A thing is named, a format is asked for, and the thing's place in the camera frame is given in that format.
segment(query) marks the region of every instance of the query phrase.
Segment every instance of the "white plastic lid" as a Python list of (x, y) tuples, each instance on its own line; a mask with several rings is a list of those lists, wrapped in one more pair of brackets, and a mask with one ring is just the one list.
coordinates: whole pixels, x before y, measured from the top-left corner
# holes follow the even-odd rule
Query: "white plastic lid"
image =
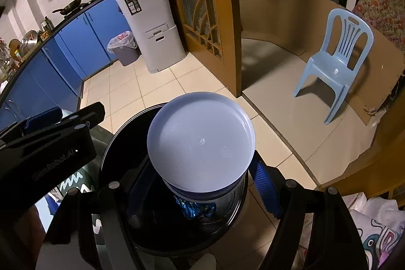
[(206, 193), (227, 187), (247, 170), (255, 150), (253, 125), (234, 101), (195, 92), (167, 103), (147, 137), (159, 175), (179, 189)]

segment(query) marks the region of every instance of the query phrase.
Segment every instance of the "label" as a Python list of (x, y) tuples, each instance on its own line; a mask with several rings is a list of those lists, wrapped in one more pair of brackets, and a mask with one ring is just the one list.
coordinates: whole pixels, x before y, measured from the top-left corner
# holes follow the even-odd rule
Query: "label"
[(140, 7), (138, 0), (125, 0), (125, 3), (127, 4), (127, 7), (131, 15), (135, 15), (140, 11), (142, 11), (142, 8)]

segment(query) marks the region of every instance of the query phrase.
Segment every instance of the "cabinet door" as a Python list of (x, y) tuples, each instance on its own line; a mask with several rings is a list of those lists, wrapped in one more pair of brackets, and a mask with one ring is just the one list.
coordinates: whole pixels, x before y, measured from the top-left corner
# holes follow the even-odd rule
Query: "cabinet door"
[[(123, 33), (131, 31), (128, 22), (121, 12), (115, 0), (104, 0), (86, 12), (89, 21), (96, 32), (98, 39), (107, 51), (108, 42)], [(111, 60), (117, 57), (108, 53)]]
[(74, 71), (79, 75), (81, 79), (85, 79), (87, 75), (84, 73), (83, 69), (78, 65), (76, 59), (70, 53), (68, 47), (66, 46), (65, 42), (63, 41), (62, 37), (60, 37), (59, 34), (56, 34), (54, 37), (54, 40), (56, 41), (56, 44), (59, 46), (61, 49), (63, 55), (66, 57), (66, 59), (69, 61), (70, 65), (73, 67)]
[(0, 108), (0, 131), (16, 121), (21, 121), (5, 102)]
[(64, 27), (59, 35), (86, 76), (93, 75), (110, 63), (84, 13)]
[(66, 84), (76, 95), (80, 95), (82, 91), (82, 79), (70, 65), (56, 41), (52, 38), (42, 50), (58, 74), (65, 80)]
[(77, 110), (78, 96), (61, 78), (42, 51), (34, 56), (26, 70), (59, 108), (71, 112)]
[(27, 68), (14, 83), (6, 98), (11, 110), (26, 119), (56, 106), (55, 102), (38, 86)]

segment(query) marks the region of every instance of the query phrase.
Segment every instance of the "blue foil wrapper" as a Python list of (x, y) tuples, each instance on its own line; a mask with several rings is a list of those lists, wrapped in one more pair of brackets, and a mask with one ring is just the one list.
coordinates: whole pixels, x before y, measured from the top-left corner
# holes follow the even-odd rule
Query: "blue foil wrapper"
[(217, 206), (215, 203), (195, 203), (174, 196), (176, 203), (180, 205), (183, 215), (187, 219), (196, 219), (198, 217), (211, 218), (214, 215)]

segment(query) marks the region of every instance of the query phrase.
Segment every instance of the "white bag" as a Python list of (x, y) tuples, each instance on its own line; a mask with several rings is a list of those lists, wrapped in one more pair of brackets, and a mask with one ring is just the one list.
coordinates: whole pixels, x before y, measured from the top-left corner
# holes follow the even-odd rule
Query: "white bag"
[(119, 34), (117, 37), (114, 37), (112, 40), (110, 40), (107, 45), (107, 51), (113, 54), (115, 48), (123, 49), (124, 46), (130, 48), (138, 47), (134, 38), (134, 34), (131, 31), (125, 31)]

